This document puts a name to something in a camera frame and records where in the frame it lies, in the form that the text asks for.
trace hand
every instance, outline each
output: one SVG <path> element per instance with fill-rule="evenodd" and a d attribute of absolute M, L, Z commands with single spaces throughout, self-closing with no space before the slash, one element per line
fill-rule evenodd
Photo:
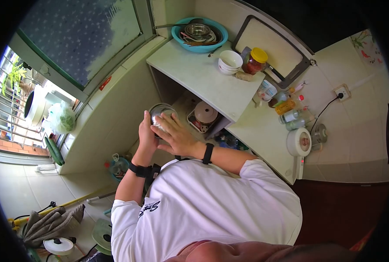
<path fill-rule="evenodd" d="M 151 116 L 149 112 L 145 110 L 144 119 L 139 125 L 139 147 L 132 159 L 134 165 L 148 166 L 152 155 L 157 149 L 159 140 L 155 137 L 150 126 Z"/>
<path fill-rule="evenodd" d="M 161 117 L 155 117 L 155 120 L 167 132 L 151 125 L 151 130 L 170 144 L 158 145 L 158 149 L 167 151 L 173 155 L 188 155 L 197 159 L 202 159 L 206 151 L 206 145 L 197 141 L 192 134 L 183 127 L 176 114 L 173 113 L 171 116 L 172 119 L 162 113 Z"/>

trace plastic bag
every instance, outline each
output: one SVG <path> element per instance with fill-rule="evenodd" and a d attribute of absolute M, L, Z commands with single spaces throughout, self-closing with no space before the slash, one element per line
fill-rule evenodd
<path fill-rule="evenodd" d="M 75 127 L 75 112 L 64 101 L 56 103 L 49 108 L 45 124 L 49 124 L 56 134 L 68 134 Z"/>

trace power outlet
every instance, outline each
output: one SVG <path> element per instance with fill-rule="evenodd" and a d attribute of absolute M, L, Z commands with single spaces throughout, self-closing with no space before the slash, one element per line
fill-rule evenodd
<path fill-rule="evenodd" d="M 333 91 L 336 94 L 336 96 L 338 96 L 340 93 L 343 94 L 343 98 L 339 98 L 340 102 L 344 102 L 352 97 L 352 95 L 349 91 L 349 87 L 346 84 L 342 84 L 342 85 L 336 87 Z"/>

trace white bowl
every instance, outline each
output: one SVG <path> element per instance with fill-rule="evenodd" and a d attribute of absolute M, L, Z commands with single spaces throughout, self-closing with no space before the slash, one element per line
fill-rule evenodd
<path fill-rule="evenodd" d="M 219 67 L 219 70 L 220 70 L 222 73 L 226 74 L 226 75 L 233 75 L 233 74 L 235 74 L 236 72 L 238 72 L 238 70 L 231 70 L 231 71 L 230 71 L 230 70 L 227 70 L 227 69 L 221 67 L 221 65 L 218 65 L 218 67 Z"/>
<path fill-rule="evenodd" d="M 218 60 L 218 65 L 220 65 L 222 68 L 225 68 L 226 70 L 233 71 L 236 70 L 238 71 L 241 67 L 230 67 L 226 63 L 224 63 L 221 59 Z"/>
<path fill-rule="evenodd" d="M 229 70 L 240 68 L 243 65 L 243 59 L 241 58 L 241 56 L 239 54 L 237 54 L 234 51 L 231 51 L 231 50 L 222 51 L 220 56 L 222 56 L 226 61 L 232 62 L 233 66 L 229 66 L 229 65 L 224 63 L 226 68 Z"/>

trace white countertop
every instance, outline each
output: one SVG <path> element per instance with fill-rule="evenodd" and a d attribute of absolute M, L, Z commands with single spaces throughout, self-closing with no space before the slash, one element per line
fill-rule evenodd
<path fill-rule="evenodd" d="M 239 120 L 226 128 L 251 147 L 276 170 L 289 184 L 293 184 L 293 159 L 286 148 L 288 130 L 280 124 L 278 114 L 267 103 L 255 108 L 250 101 Z"/>
<path fill-rule="evenodd" d="M 230 49 L 231 43 L 226 42 L 215 51 L 215 54 Z M 224 75 L 218 69 L 218 59 L 208 55 L 209 53 L 187 51 L 173 39 L 146 61 L 235 123 L 251 101 L 265 75 L 258 72 L 251 82 Z"/>

